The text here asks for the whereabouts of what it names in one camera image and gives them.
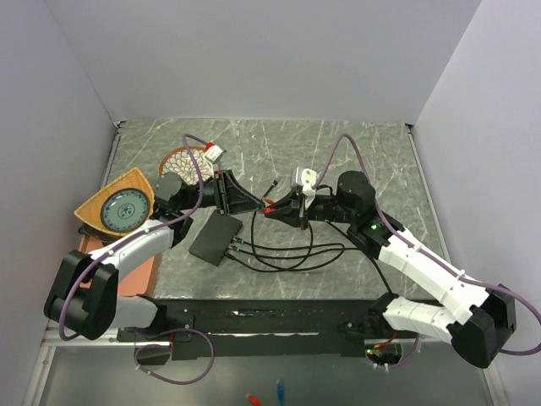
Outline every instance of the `marble table top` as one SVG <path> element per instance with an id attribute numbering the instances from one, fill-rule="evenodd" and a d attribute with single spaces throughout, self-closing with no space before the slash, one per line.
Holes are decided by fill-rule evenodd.
<path id="1" fill-rule="evenodd" d="M 321 170 L 338 135 L 349 133 L 358 143 L 367 163 L 369 177 L 383 210 L 441 255 L 427 193 L 404 124 L 326 120 L 130 120 L 121 124 L 121 138 L 108 182 L 130 168 L 138 167 L 150 183 L 155 184 L 161 159 L 182 146 L 181 135 L 184 133 L 225 147 L 227 154 L 221 160 L 221 167 L 232 169 L 238 182 L 255 195 L 263 195 L 272 181 L 278 179 L 278 186 L 269 196 L 276 200 L 288 192 L 294 167 L 301 165 Z M 352 147 L 343 140 L 325 183 L 335 188 L 338 175 L 347 170 L 359 170 L 359 167 Z M 213 210 L 198 210 L 193 215 L 194 224 L 188 237 L 163 255 L 154 292 L 156 298 L 377 299 L 385 292 L 385 286 L 372 264 L 357 251 L 347 251 L 328 266 L 302 273 L 262 274 L 229 259 L 214 267 L 195 258 L 188 253 L 188 247 Z M 250 217 L 250 214 L 238 216 L 244 223 L 239 235 L 247 240 Z M 316 244 L 339 241 L 352 246 L 328 224 L 312 222 L 312 225 Z M 340 225 L 340 228 L 345 231 L 347 225 Z M 301 246 L 309 243 L 309 232 L 258 216 L 255 239 L 257 244 L 267 246 Z M 255 267 L 262 267 L 248 255 L 235 255 Z M 305 265 L 327 261 L 335 253 L 326 255 L 310 258 Z M 381 267 L 396 293 L 409 299 L 430 298 L 400 272 L 385 264 Z"/>

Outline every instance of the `red object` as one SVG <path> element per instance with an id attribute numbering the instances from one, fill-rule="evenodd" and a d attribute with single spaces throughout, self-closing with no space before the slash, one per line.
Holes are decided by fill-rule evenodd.
<path id="1" fill-rule="evenodd" d="M 253 404 L 254 406 L 263 406 L 263 404 L 259 401 L 258 398 L 256 398 L 253 394 L 251 393 L 246 393 L 246 398 L 250 401 L 251 404 Z"/>

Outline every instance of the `patterned bowl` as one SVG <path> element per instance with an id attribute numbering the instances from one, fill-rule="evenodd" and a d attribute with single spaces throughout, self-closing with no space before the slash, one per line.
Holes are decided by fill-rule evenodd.
<path id="1" fill-rule="evenodd" d="M 203 158 L 205 154 L 205 148 L 202 146 L 192 146 L 192 152 L 194 153 L 195 160 L 197 161 L 203 180 L 212 177 L 212 166 Z M 195 172 L 195 166 L 192 163 L 191 158 L 186 151 L 186 148 L 181 146 L 176 150 L 169 152 L 165 158 L 161 160 L 159 173 L 160 176 L 167 172 L 176 173 L 180 176 L 186 184 L 197 184 L 197 173 Z"/>

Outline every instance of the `tan basket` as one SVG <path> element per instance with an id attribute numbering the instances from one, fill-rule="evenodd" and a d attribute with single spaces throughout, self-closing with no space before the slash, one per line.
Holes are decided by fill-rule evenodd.
<path id="1" fill-rule="evenodd" d="M 105 227 L 101 221 L 101 208 L 115 193 L 122 189 L 139 189 L 142 191 L 149 199 L 149 214 L 148 217 L 152 214 L 152 208 L 154 207 L 154 190 L 150 186 L 149 181 L 146 179 L 145 175 L 139 170 L 138 167 L 134 167 L 122 175 L 120 178 L 115 179 L 105 188 L 101 189 L 98 193 L 90 197 L 81 207 L 75 211 L 75 216 L 80 220 L 88 224 L 89 226 L 100 230 L 103 233 L 109 235 L 116 235 L 122 237 L 129 232 L 119 233 L 112 231 Z"/>

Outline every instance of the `white wall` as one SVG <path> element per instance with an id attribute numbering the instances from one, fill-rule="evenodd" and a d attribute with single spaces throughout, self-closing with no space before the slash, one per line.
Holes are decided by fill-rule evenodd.
<path id="1" fill-rule="evenodd" d="M 451 257 L 541 308 L 541 3 L 484 0 L 414 127 Z M 541 341 L 518 305 L 506 347 Z M 541 404 L 541 355 L 500 355 L 511 404 Z"/>
<path id="2" fill-rule="evenodd" d="M 479 0 L 46 0 L 114 120 L 414 123 Z"/>
<path id="3" fill-rule="evenodd" d="M 0 55 L 0 403 L 17 405 L 113 126 L 42 0 L 0 2 Z"/>

